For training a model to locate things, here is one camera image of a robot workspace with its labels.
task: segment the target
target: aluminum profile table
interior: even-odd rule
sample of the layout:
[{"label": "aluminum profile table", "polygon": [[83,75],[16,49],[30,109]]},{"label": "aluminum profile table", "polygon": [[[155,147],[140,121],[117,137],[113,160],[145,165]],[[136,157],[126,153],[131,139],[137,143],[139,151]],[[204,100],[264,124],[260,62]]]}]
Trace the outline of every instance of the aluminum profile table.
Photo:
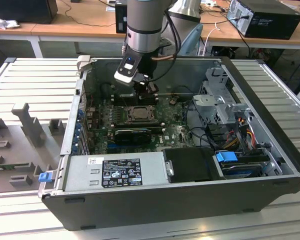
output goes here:
[{"label": "aluminum profile table", "polygon": [[11,109],[16,103],[28,103],[30,116],[41,124],[50,119],[66,123],[79,78],[76,58],[6,61],[0,68],[0,118],[6,125],[19,125]]},{"label": "aluminum profile table", "polygon": [[[232,62],[300,152],[300,99],[266,64],[256,60]],[[234,92],[244,102],[238,89]]]},{"label": "aluminum profile table", "polygon": [[[75,60],[63,59],[64,62]],[[22,61],[30,61],[30,59],[17,59],[17,61],[24,64]],[[235,60],[233,63],[300,150],[300,101],[298,98],[264,64],[253,60]],[[3,75],[4,73],[3,69],[0,73],[1,77],[8,78]],[[54,77],[54,81],[60,79],[61,82],[62,76]],[[300,192],[281,196],[261,212],[76,232],[63,228],[38,198],[37,191],[5,193],[0,194],[0,239],[300,240]]]}]

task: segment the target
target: power cable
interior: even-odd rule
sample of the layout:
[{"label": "power cable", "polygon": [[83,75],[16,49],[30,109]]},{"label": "power cable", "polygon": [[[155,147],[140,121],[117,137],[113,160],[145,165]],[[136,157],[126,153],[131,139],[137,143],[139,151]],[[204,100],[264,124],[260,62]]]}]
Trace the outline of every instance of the power cable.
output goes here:
[{"label": "power cable", "polygon": [[77,24],[81,24],[81,25],[85,25],[85,26],[91,26],[91,27],[110,27],[110,26],[116,24],[116,23],[112,23],[112,24],[110,24],[110,25],[92,25],[92,24],[88,24],[88,23],[78,22],[77,20],[74,19],[73,16],[68,15],[68,12],[71,11],[72,6],[70,6],[68,3],[64,2],[63,0],[61,0],[61,2],[63,2],[65,5],[67,5],[67,6],[69,7],[69,9],[67,9],[67,10],[64,12],[65,15],[66,15],[69,19],[71,19],[72,21],[76,22]]}]

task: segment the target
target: blue latch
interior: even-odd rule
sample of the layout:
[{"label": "blue latch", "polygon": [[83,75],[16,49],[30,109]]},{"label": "blue latch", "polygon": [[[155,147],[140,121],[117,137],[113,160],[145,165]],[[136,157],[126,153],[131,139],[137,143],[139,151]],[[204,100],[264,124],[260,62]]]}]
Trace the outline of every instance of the blue latch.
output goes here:
[{"label": "blue latch", "polygon": [[52,172],[42,172],[39,175],[39,182],[40,183],[47,183],[52,182]]},{"label": "blue latch", "polygon": [[81,129],[81,127],[82,127],[82,124],[81,123],[76,123],[75,124],[75,129]]},{"label": "blue latch", "polygon": [[221,151],[216,155],[218,162],[237,162],[238,158],[234,151]]},{"label": "blue latch", "polygon": [[78,109],[78,118],[82,118],[84,116],[84,111],[82,111],[81,109]]}]

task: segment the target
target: power supply label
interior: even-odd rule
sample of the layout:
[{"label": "power supply label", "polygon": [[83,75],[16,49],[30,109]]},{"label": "power supply label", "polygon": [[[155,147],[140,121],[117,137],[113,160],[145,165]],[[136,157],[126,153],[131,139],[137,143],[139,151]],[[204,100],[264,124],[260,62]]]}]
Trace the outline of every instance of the power supply label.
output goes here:
[{"label": "power supply label", "polygon": [[101,185],[105,189],[142,185],[140,158],[104,160]]}]

